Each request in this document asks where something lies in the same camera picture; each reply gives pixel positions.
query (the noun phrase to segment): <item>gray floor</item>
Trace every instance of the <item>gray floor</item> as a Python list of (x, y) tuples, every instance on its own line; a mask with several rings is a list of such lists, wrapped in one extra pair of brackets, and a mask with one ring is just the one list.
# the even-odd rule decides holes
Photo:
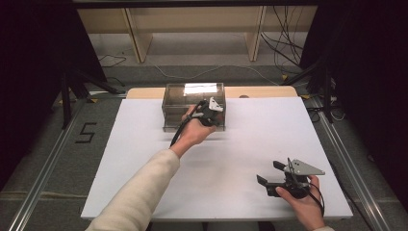
[[(299, 43), (306, 35), (296, 35)], [(126, 61), (114, 67), (105, 67), (107, 77), (115, 77), (125, 86), (121, 86), (114, 78), (109, 78), (110, 85), (128, 90), (132, 87), (164, 86), (169, 82), (189, 81), (224, 81), (227, 86), (275, 85), (282, 83), (283, 71), (274, 66), (276, 58), (265, 43), (261, 43), (257, 62), (247, 59), (246, 48), (241, 34), (162, 34), (155, 35), (145, 64), (135, 62), (132, 46), (126, 35), (90, 35), (99, 58), (105, 55), (125, 57)], [(283, 51), (291, 55), (289, 49)], [(118, 63), (118, 58), (108, 57), (101, 61), (104, 66)], [(282, 57), (279, 64), (296, 72), (298, 69), (289, 66)], [(306, 94), (307, 79), (295, 84), (298, 94)], [(109, 138), (115, 115), (121, 98), (100, 98), (96, 102), (85, 103), (79, 111), (72, 131), (67, 137), (64, 149), (49, 178), (41, 191), (39, 201), (29, 214), (24, 230), (84, 230), (88, 220), (80, 218), (81, 210), (88, 196), (90, 185), (102, 158), (105, 144)], [(319, 103), (315, 97), (305, 101), (306, 107)], [(35, 184), (38, 175), (54, 144), (62, 132), (63, 109), (59, 98), (53, 107), (32, 151), (21, 161), (7, 186), (0, 196), (0, 230), (7, 230), (13, 217), (24, 201), (26, 195)], [(85, 141), (89, 136), (81, 135), (86, 123), (86, 131), (95, 135), (90, 143)], [(355, 191), (350, 177), (333, 142), (324, 126), (323, 117), (314, 123), (320, 142), (328, 159), (339, 172), (339, 179), (350, 194), (349, 204), (353, 209), (353, 218), (345, 220), (328, 220), (327, 223), (336, 230), (369, 230), (362, 216), (351, 204), (351, 200), (369, 219), (364, 201)], [(359, 174), (373, 195), (375, 203), (389, 224), (389, 230), (408, 230), (408, 216), (399, 201), (381, 176), (375, 163), (367, 159), (367, 150), (362, 145), (352, 124), (347, 120), (334, 120), (333, 128), (339, 134), (347, 153), (358, 167)], [(274, 222), (276, 230), (303, 230), (296, 220)], [(153, 230), (202, 230), (197, 223), (155, 223)], [(210, 223), (208, 230), (258, 230), (255, 222), (215, 222)]]

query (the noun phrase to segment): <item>white table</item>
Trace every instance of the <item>white table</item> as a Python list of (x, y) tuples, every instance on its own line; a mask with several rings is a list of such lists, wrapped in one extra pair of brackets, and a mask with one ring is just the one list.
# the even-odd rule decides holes
[[(173, 134), (162, 130), (162, 99), (125, 99), (89, 192), (82, 218), (95, 218), (119, 188)], [(226, 130), (182, 158), (152, 221), (278, 220), (294, 218), (282, 198), (267, 196), (256, 174), (283, 182), (273, 161), (298, 159), (320, 176), (326, 218), (352, 213), (298, 97), (227, 98)]]

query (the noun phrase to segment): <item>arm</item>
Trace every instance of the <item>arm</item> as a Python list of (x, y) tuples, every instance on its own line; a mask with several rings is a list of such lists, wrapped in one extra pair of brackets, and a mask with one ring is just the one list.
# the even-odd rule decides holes
[(202, 143), (216, 127), (192, 119), (168, 150), (155, 154), (114, 196), (87, 230), (145, 230), (167, 186), (180, 166), (180, 158)]
[[(311, 183), (319, 188), (319, 179), (317, 176), (309, 176)], [(283, 188), (276, 188), (278, 194), (285, 199), (296, 213), (297, 219), (305, 226), (308, 231), (332, 231), (333, 229), (324, 224), (323, 216), (319, 205), (309, 195), (296, 199)], [(318, 189), (311, 187), (310, 192), (315, 198), (320, 198)]]

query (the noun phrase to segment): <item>floor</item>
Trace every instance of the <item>floor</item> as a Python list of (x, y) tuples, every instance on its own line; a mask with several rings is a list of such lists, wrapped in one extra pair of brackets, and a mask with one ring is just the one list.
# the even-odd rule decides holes
[[(279, 34), (271, 33), (268, 36), (279, 39)], [(296, 44), (302, 46), (307, 34), (296, 33), (291, 36), (295, 37)], [(263, 71), (266, 71), (266, 66), (282, 65), (275, 70), (275, 78), (269, 79), (268, 83), (272, 84), (280, 83), (283, 76), (296, 72), (296, 67), (282, 56), (276, 56), (262, 40), (257, 61), (250, 62), (243, 35), (238, 33), (158, 34), (153, 38), (144, 64), (136, 62), (127, 35), (89, 37), (107, 73), (112, 71), (110, 66), (118, 67), (119, 70), (145, 67), (157, 68), (158, 75), (186, 78), (208, 72), (215, 75), (224, 73), (222, 71), (239, 74), (245, 66), (250, 68), (248, 70), (255, 81), (265, 80), (267, 75)], [(280, 45), (279, 50), (293, 57), (289, 46)], [(172, 68), (173, 66), (186, 66), (190, 69), (189, 72), (180, 72)], [(308, 94), (304, 89), (306, 84), (307, 79), (295, 84), (299, 95)], [(306, 107), (316, 107), (319, 104), (318, 97), (305, 101)], [(72, 105), (73, 113), (77, 115), (72, 131), (69, 134), (61, 131), (62, 107), (57, 98), (54, 114), (50, 115), (49, 122), (40, 131), (32, 153), (21, 161), (10, 182), (1, 192), (0, 230), (7, 230), (12, 221), (21, 221), (18, 230), (83, 230), (88, 226), (89, 221), (80, 219), (80, 214), (92, 182), (93, 176), (89, 173), (97, 171), (104, 150), (103, 143), (109, 138), (110, 129), (115, 122), (115, 113), (112, 112), (117, 112), (120, 97), (100, 98), (98, 103), (94, 104), (72, 102)], [(344, 187), (350, 193), (349, 204), (353, 207), (355, 217), (327, 223), (337, 230), (370, 230), (364, 223), (365, 218), (370, 221), (374, 230), (407, 230), (406, 211), (400, 206), (375, 164), (367, 159), (366, 149), (352, 124), (346, 119), (341, 120), (341, 111), (333, 113), (336, 119), (332, 125), (327, 124), (324, 116), (311, 115), (311, 119), (319, 118), (319, 121), (314, 123), (315, 128), (327, 156), (338, 167)], [(103, 124), (95, 126), (95, 133), (104, 136), (95, 136), (93, 145), (79, 144), (78, 141), (83, 137), (78, 134), (85, 129), (83, 124), (92, 127), (94, 121)], [(63, 146), (64, 150), (58, 150), (56, 144)], [(364, 186), (366, 189), (357, 189), (359, 187), (356, 186)], [(34, 206), (24, 202), (33, 202)], [(293, 220), (274, 222), (274, 225), (276, 230), (302, 229), (299, 223)], [(155, 223), (152, 230), (202, 230), (202, 225)], [(258, 226), (255, 222), (216, 222), (211, 223), (208, 230), (256, 231)]]

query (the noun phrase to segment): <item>hand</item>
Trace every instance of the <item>hand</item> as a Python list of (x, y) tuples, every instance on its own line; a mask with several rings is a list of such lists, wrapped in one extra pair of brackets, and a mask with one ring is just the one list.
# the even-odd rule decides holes
[[(188, 115), (193, 109), (194, 106), (190, 106), (189, 110), (186, 112), (186, 115)], [(196, 144), (202, 143), (210, 134), (215, 132), (215, 130), (215, 126), (204, 126), (201, 124), (198, 118), (193, 118), (186, 124), (182, 133), (180, 134), (179, 140), (172, 145), (170, 149), (174, 151), (179, 158), (181, 158), (187, 150)]]
[[(308, 176), (308, 178), (311, 180), (310, 183), (319, 188), (319, 179), (317, 176), (311, 175)], [(307, 230), (315, 230), (325, 226), (320, 206), (312, 199), (312, 197), (310, 197), (310, 195), (301, 199), (296, 199), (281, 187), (277, 187), (276, 192), (292, 206), (297, 219)], [(310, 192), (315, 198), (320, 199), (320, 193), (314, 186), (310, 188)]]

